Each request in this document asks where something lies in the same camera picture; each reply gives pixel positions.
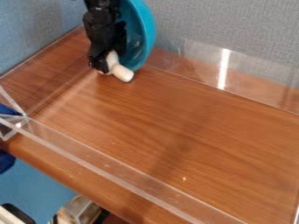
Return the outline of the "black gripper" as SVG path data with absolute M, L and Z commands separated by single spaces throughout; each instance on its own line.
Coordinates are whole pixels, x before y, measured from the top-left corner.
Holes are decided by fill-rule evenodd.
M 90 40 L 88 65 L 107 74 L 108 53 L 115 50 L 119 61 L 127 56 L 127 23 L 120 21 L 120 0 L 84 0 L 83 24 Z

